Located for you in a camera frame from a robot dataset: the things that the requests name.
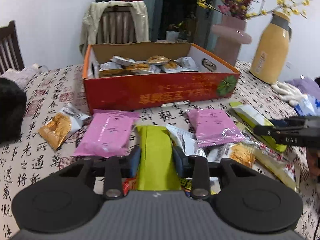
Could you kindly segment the yellow striped snack packet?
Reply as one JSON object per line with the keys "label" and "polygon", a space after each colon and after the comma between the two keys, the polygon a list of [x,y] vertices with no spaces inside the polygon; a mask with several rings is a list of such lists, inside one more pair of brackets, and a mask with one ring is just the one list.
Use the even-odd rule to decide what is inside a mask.
{"label": "yellow striped snack packet", "polygon": [[257,161],[283,184],[297,192],[299,188],[299,178],[297,177],[294,163],[291,163],[282,154],[258,141],[253,137],[249,128],[241,122],[237,121],[236,126],[245,137],[242,142],[244,147],[252,152]]}

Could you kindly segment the light green white snack packet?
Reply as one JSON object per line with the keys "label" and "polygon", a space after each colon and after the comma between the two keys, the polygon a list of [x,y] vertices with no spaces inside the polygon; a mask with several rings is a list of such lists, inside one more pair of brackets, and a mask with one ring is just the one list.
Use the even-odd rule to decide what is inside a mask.
{"label": "light green white snack packet", "polygon": [[[273,124],[266,119],[262,114],[260,114],[255,108],[251,105],[242,104],[241,102],[230,102],[232,110],[243,120],[246,124],[248,124],[249,128],[253,132],[253,128],[257,125],[261,126],[273,126]],[[276,141],[267,135],[256,135],[259,140],[263,141],[266,146],[276,150],[277,152],[283,153],[286,151],[286,145],[277,144]]]}

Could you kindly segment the white grey snack packet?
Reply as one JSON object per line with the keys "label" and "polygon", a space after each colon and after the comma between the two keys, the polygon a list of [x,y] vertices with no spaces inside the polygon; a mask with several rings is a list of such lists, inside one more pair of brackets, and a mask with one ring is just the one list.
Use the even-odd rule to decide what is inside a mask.
{"label": "white grey snack packet", "polygon": [[167,124],[166,128],[174,145],[180,147],[186,156],[198,155],[204,158],[207,157],[204,150],[199,148],[193,133],[170,124]]}

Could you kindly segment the red orange snack bag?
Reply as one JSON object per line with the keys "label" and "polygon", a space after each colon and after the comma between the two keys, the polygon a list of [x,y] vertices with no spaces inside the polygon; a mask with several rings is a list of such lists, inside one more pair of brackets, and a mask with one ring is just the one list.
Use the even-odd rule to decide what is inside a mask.
{"label": "red orange snack bag", "polygon": [[[122,182],[124,195],[126,196],[130,190],[135,190],[137,185],[136,178],[125,178]],[[185,192],[185,194],[189,197],[190,190],[192,186],[191,178],[180,178],[180,186],[181,189]]]}

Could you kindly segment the blue white plastic bag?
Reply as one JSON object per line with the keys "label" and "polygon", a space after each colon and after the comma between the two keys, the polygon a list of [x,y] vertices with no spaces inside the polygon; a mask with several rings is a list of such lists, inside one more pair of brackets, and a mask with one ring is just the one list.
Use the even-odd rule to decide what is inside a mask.
{"label": "blue white plastic bag", "polygon": [[320,116],[320,101],[308,95],[306,99],[300,100],[294,109],[298,116]]}

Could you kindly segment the large pink snack packet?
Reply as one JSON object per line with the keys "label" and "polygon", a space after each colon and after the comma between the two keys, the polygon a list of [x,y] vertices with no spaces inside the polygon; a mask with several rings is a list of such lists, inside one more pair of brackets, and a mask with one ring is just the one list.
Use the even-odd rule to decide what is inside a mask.
{"label": "large pink snack packet", "polygon": [[95,109],[74,155],[103,158],[128,155],[130,134],[138,119],[136,112]]}

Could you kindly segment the white work glove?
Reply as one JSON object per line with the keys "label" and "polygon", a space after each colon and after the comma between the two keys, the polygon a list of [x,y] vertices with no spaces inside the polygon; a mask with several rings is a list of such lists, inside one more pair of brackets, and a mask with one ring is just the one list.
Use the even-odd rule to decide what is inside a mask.
{"label": "white work glove", "polygon": [[308,98],[308,95],[303,94],[297,87],[285,82],[277,81],[271,85],[271,89],[278,99],[287,102],[291,107],[297,106],[300,101]]}

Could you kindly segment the purple cloth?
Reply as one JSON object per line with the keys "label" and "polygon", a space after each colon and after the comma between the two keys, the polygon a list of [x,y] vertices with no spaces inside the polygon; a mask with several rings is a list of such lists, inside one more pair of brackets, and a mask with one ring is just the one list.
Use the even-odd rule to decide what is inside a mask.
{"label": "purple cloth", "polygon": [[319,100],[319,84],[313,79],[305,77],[303,79],[293,79],[285,82],[299,89],[301,94],[308,94]]}

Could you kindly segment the small pink snack packet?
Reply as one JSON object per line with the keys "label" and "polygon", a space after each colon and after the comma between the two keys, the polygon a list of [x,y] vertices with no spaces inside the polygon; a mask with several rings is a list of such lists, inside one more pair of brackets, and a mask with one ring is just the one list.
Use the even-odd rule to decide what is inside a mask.
{"label": "small pink snack packet", "polygon": [[186,111],[199,147],[241,142],[245,139],[234,121],[219,109]]}

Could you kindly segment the orange noodle snack packet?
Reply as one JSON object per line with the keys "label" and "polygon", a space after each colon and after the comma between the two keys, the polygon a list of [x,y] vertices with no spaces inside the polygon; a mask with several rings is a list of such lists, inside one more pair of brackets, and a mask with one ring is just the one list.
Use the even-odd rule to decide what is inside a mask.
{"label": "orange noodle snack packet", "polygon": [[219,146],[213,146],[207,155],[209,162],[220,162],[221,159],[228,158],[252,168],[255,157],[243,144],[228,143]]}

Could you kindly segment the yellow thermos jug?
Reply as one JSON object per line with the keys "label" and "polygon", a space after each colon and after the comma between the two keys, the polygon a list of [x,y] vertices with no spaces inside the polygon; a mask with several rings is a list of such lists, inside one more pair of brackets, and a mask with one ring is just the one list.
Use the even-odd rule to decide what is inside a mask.
{"label": "yellow thermos jug", "polygon": [[291,35],[289,16],[273,12],[271,22],[260,37],[250,73],[269,85],[275,83],[285,64]]}

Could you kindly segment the orange white snack packet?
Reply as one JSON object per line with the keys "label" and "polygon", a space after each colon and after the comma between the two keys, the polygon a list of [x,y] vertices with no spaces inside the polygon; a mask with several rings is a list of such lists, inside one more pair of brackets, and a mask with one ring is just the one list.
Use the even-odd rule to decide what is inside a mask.
{"label": "orange white snack packet", "polygon": [[56,151],[66,139],[81,129],[89,118],[89,115],[82,113],[71,103],[67,103],[40,127],[38,134]]}

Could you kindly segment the orange cardboard snack box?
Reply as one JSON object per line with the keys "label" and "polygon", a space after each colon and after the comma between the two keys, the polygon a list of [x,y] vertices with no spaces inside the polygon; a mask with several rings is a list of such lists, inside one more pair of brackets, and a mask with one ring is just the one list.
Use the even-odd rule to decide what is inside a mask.
{"label": "orange cardboard snack box", "polygon": [[[161,55],[171,60],[191,57],[200,72],[133,74],[99,77],[97,65],[113,56],[146,60]],[[180,101],[203,101],[231,96],[240,72],[210,51],[193,43],[137,42],[94,44],[87,47],[82,79],[90,111],[137,110]]]}

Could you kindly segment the pink ceramic vase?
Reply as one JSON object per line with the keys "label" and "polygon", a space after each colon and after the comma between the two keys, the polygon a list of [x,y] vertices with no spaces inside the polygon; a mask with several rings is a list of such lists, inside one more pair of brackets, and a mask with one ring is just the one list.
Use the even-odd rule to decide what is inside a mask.
{"label": "pink ceramic vase", "polygon": [[213,24],[210,29],[215,38],[213,54],[235,66],[241,46],[252,43],[252,37],[246,33],[246,25],[245,20],[222,15],[221,21]]}

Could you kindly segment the black cloth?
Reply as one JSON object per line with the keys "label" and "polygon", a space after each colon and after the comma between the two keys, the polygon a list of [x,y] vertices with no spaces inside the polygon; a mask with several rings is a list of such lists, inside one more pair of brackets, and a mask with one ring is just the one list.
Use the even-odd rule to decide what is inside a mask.
{"label": "black cloth", "polygon": [[1,77],[1,143],[20,137],[27,96],[11,80]]}

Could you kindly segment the wooden chair with jacket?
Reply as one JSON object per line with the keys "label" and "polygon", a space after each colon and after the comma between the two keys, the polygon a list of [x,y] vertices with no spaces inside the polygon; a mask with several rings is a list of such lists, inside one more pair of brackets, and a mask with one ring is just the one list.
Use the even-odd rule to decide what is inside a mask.
{"label": "wooden chair with jacket", "polygon": [[136,42],[135,25],[130,7],[114,6],[106,8],[100,18],[96,43]]}

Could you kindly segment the beige jacket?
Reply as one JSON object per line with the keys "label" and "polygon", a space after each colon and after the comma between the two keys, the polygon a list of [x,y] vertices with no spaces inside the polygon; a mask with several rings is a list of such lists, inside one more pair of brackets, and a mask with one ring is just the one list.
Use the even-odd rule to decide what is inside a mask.
{"label": "beige jacket", "polygon": [[82,19],[80,53],[89,45],[149,40],[149,16],[143,1],[92,2]]}

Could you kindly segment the dark wooden chair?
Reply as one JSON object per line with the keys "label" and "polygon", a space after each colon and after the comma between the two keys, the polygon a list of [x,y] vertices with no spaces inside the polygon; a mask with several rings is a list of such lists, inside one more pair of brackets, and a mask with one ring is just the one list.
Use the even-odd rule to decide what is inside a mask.
{"label": "dark wooden chair", "polygon": [[24,63],[18,44],[15,21],[10,21],[5,27],[0,28],[0,72],[4,74],[7,70],[23,70]]}

